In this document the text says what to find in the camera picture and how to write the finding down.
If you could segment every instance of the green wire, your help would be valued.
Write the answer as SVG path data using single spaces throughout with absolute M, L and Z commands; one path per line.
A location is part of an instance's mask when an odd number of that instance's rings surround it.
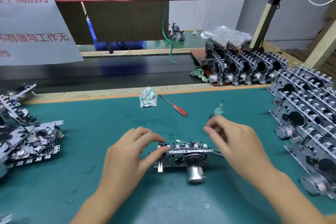
M 178 63 L 178 62 L 173 61 L 173 60 L 171 59 L 171 52 L 173 51 L 173 47 L 174 47 L 174 45 L 173 45 L 173 43 L 166 37 L 166 35 L 165 35 L 165 31 L 164 31 L 164 28 L 165 28 L 165 20 L 166 20 L 167 1 L 168 1 L 168 0 L 165 0 L 165 14 L 163 15 L 162 34 L 163 34 L 163 36 L 165 37 L 165 39 L 168 41 L 168 43 L 170 43 L 170 45 L 171 45 L 171 48 L 170 48 L 170 54 L 169 54 L 169 56 L 170 56 L 170 61 L 173 62 L 173 63 Z

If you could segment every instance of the clear plastic bag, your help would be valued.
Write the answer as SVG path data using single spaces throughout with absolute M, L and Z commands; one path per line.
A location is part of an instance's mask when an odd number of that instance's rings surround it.
M 217 41 L 224 46 L 228 41 L 236 46 L 240 46 L 242 43 L 252 40 L 249 33 L 237 31 L 227 26 L 218 26 L 214 30 L 205 30 L 201 33 L 201 38 Z

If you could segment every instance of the screwdriver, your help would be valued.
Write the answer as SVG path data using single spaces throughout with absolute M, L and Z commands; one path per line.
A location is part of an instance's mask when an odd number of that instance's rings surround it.
M 162 97 L 164 100 L 166 100 L 168 103 L 170 103 L 167 99 L 165 99 L 163 96 L 161 96 L 160 94 L 159 94 L 159 96 L 160 97 Z M 173 106 L 173 108 L 176 110 L 176 111 L 178 111 L 180 114 L 182 114 L 184 117 L 187 117 L 187 113 L 185 112 L 185 111 L 183 111 L 181 108 L 179 108 L 178 106 L 176 106 L 176 105 L 173 105 L 172 103 L 170 103 L 172 106 Z

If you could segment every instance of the forearm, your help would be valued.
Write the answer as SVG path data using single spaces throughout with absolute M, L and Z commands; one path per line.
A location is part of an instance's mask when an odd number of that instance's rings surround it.
M 99 191 L 96 191 L 86 199 L 70 224 L 106 224 L 119 206 L 119 203 L 107 201 Z
M 292 180 L 276 170 L 256 188 L 270 202 L 283 224 L 329 224 Z

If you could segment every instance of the left hand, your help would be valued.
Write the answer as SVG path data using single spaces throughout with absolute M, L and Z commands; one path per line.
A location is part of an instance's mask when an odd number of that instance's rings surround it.
M 164 143 L 165 140 L 148 128 L 132 128 L 107 149 L 103 173 L 95 194 L 105 199 L 111 206 L 111 211 L 119 208 L 139 184 L 147 169 L 169 150 L 168 146 L 163 146 L 140 159 L 142 150 L 151 142 Z

